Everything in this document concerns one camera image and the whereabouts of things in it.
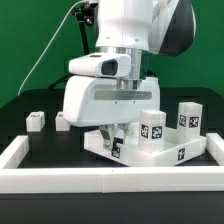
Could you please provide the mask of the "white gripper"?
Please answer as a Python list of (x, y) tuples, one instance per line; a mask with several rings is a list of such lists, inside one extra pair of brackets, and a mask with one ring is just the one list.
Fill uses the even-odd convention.
[(111, 150), (116, 137), (124, 144), (131, 122), (142, 110), (160, 108), (158, 79), (138, 80), (135, 87), (123, 81), (131, 72), (131, 57), (119, 53), (92, 53), (69, 62), (68, 80), (63, 102), (64, 118), (73, 126), (100, 126), (103, 147)]

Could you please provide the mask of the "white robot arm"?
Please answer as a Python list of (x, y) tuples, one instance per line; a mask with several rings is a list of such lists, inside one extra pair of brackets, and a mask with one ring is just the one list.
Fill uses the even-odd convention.
[(191, 0), (98, 0), (97, 51), (73, 59), (63, 115), (73, 126), (98, 126), (110, 150), (119, 130), (160, 107), (156, 77), (141, 76), (142, 54), (176, 57), (193, 43)]

